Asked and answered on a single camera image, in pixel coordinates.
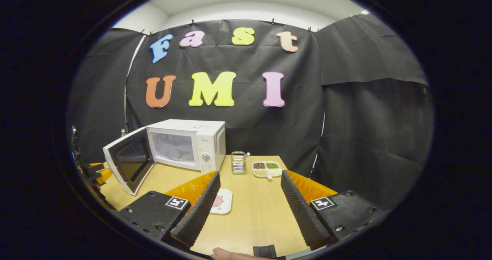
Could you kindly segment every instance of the metal utensil holder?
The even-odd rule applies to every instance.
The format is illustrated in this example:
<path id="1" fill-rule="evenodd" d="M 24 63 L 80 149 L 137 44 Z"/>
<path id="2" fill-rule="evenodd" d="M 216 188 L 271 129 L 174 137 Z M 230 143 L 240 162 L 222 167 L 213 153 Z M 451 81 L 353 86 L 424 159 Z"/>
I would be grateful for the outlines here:
<path id="1" fill-rule="evenodd" d="M 231 166 L 233 174 L 245 174 L 246 173 L 246 160 L 243 160 L 245 152 L 235 151 L 231 153 Z"/>

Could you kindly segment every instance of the wooden table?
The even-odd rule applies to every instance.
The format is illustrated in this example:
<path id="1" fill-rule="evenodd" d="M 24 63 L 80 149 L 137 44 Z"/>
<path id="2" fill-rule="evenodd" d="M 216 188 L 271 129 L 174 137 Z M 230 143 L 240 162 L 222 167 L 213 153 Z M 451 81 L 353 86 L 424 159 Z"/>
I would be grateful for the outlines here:
<path id="1" fill-rule="evenodd" d="M 255 161 L 275 161 L 287 169 L 278 156 L 250 156 L 246 159 L 246 174 L 232 174 L 231 156 L 226 155 L 220 169 L 220 188 L 232 192 L 231 211 L 208 216 L 192 251 L 210 255 L 214 248 L 221 247 L 253 255 L 253 246 L 275 245 L 279 257 L 309 249 L 283 194 L 281 178 L 269 181 L 254 176 L 251 164 Z M 155 164 L 137 196 L 128 194 L 114 176 L 101 192 L 120 210 L 150 190 L 165 193 L 198 176 L 199 171 Z"/>

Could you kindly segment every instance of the finger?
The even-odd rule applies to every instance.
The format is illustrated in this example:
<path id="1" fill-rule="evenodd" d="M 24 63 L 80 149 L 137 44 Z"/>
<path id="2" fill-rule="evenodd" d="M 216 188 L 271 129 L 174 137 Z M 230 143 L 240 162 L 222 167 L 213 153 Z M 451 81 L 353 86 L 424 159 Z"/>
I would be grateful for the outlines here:
<path id="1" fill-rule="evenodd" d="M 215 255 L 219 256 L 219 257 L 222 257 L 222 258 L 226 258 L 226 259 L 230 259 L 229 258 L 229 253 L 227 250 L 225 249 L 221 249 L 221 248 L 214 248 L 212 250 L 214 252 Z"/>
<path id="2" fill-rule="evenodd" d="M 215 254 L 210 255 L 210 257 L 212 257 L 212 259 L 214 260 L 229 260 L 228 258 L 223 258 Z"/>
<path id="3" fill-rule="evenodd" d="M 266 258 L 254 257 L 254 256 L 244 254 L 244 253 L 231 252 L 231 253 L 229 253 L 229 259 L 230 260 L 263 260 Z"/>

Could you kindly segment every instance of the pink letter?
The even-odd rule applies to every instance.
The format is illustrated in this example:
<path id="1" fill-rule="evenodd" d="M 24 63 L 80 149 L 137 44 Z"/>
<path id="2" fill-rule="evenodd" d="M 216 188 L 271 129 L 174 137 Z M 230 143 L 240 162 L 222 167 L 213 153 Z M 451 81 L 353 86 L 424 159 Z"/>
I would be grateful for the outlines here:
<path id="1" fill-rule="evenodd" d="M 181 39 L 180 41 L 180 46 L 181 47 L 198 47 L 199 45 L 203 44 L 203 37 L 205 36 L 205 33 L 202 31 L 194 31 L 194 32 L 189 32 L 184 35 L 185 38 Z"/>
<path id="2" fill-rule="evenodd" d="M 283 79 L 282 73 L 265 72 L 262 75 L 267 80 L 267 97 L 263 101 L 264 106 L 284 106 L 285 101 L 282 99 L 280 81 Z"/>

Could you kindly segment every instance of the white microwave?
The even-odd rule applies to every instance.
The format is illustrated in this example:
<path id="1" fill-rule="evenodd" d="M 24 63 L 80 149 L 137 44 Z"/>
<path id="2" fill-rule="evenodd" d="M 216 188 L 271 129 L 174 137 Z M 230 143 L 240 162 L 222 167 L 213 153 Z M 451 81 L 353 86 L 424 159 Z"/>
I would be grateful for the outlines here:
<path id="1" fill-rule="evenodd" d="M 219 171 L 225 157 L 225 122 L 169 119 L 128 133 L 102 148 L 125 190 L 136 195 L 154 163 Z"/>

